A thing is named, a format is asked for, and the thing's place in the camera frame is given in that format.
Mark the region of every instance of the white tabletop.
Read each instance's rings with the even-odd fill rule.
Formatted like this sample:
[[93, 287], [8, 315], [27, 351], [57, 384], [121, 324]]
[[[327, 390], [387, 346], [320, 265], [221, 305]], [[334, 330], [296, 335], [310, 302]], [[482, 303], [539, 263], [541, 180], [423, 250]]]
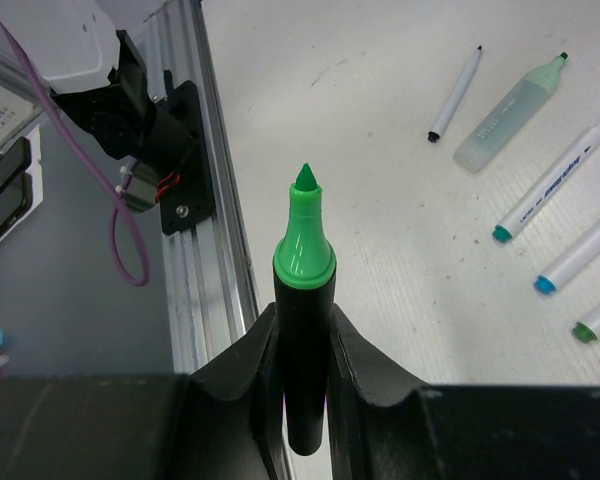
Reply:
[[[570, 333], [600, 302], [600, 256], [553, 297], [532, 287], [600, 217], [600, 147], [519, 237], [491, 239], [600, 118], [600, 0], [204, 8], [261, 305], [273, 300], [288, 186], [310, 162], [338, 255], [336, 300], [400, 365], [429, 382], [600, 384], [600, 341]], [[427, 131], [479, 44], [473, 83], [433, 145]], [[473, 128], [562, 51], [556, 94], [481, 174], [458, 167], [451, 157]]]

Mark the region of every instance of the purple cable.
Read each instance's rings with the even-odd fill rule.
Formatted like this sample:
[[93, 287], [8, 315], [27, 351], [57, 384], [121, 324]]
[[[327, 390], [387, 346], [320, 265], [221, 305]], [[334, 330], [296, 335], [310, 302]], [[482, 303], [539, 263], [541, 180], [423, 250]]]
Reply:
[[[42, 86], [42, 83], [38, 78], [38, 74], [34, 66], [31, 64], [29, 57], [22, 49], [18, 41], [15, 38], [13, 38], [13, 36], [4, 27], [4, 25], [2, 26], [2, 29], [4, 30], [4, 33], [7, 36], [7, 40], [9, 40], [9, 44], [11, 44], [11, 48], [13, 48], [13, 52], [16, 54], [16, 58], [18, 59], [18, 62], [20, 62], [24, 73], [29, 79], [29, 82], [31, 82], [31, 86], [36, 92], [38, 100], [47, 112], [47, 115], [49, 115], [51, 123], [53, 123], [60, 135], [65, 139], [69, 147], [71, 147], [71, 150], [73, 150], [80, 162], [82, 162], [82, 165], [84, 165], [84, 167], [89, 171], [89, 173], [96, 179], [96, 181], [100, 184], [102, 189], [105, 191], [105, 193], [109, 196], [109, 198], [115, 205], [115, 209], [113, 211], [113, 214], [111, 215], [111, 220], [109, 222], [109, 247], [111, 249], [113, 261], [115, 263], [116, 268], [118, 269], [118, 272], [127, 282], [129, 282], [133, 286], [142, 287], [146, 285], [147, 283], [149, 283], [149, 279], [151, 277], [151, 263], [149, 261], [147, 246], [145, 245], [144, 239], [142, 238], [142, 233], [140, 233], [140, 229], [138, 228], [138, 225], [133, 219], [131, 211], [124, 203], [122, 196], [118, 195], [113, 185], [111, 185], [111, 183], [109, 183], [109, 180], [107, 180], [107, 177], [104, 176], [104, 174], [96, 166], [93, 160], [89, 158], [89, 155], [87, 155], [87, 153], [82, 149], [80, 144], [76, 141], [72, 133], [69, 131], [67, 126], [60, 118], [60, 115], [54, 108], [53, 103], [51, 103], [51, 99], [47, 95], [45, 88]], [[125, 183], [128, 187], [129, 183], [131, 182], [131, 176], [129, 176], [127, 180], [128, 181], [126, 181]], [[134, 277], [129, 273], [129, 271], [125, 268], [124, 264], [122, 263], [122, 259], [120, 258], [120, 254], [118, 253], [115, 235], [115, 227], [118, 214], [122, 215], [122, 219], [127, 224], [127, 227], [131, 232], [131, 237], [133, 238], [133, 243], [135, 244], [136, 250], [138, 251], [138, 255], [140, 256], [140, 263], [142, 264], [142, 276], [139, 278]]]

